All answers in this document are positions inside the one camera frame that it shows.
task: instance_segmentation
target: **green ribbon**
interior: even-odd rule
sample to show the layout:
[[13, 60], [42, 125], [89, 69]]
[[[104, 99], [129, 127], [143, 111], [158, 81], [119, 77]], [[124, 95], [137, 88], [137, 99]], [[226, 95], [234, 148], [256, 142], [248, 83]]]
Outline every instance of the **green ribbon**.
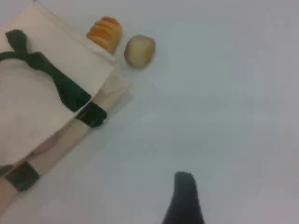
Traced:
[[[48, 74], [57, 88], [61, 102], [72, 112], [78, 111], [88, 103], [91, 96], [57, 69], [43, 53], [28, 53], [26, 47], [27, 36], [23, 31], [14, 29], [5, 34], [14, 51], [0, 53], [0, 62], [6, 59], [19, 59], [25, 61], [31, 68]], [[107, 113], [102, 108], [93, 102], [89, 102], [76, 118], [90, 127], [96, 127], [101, 125], [106, 117]]]

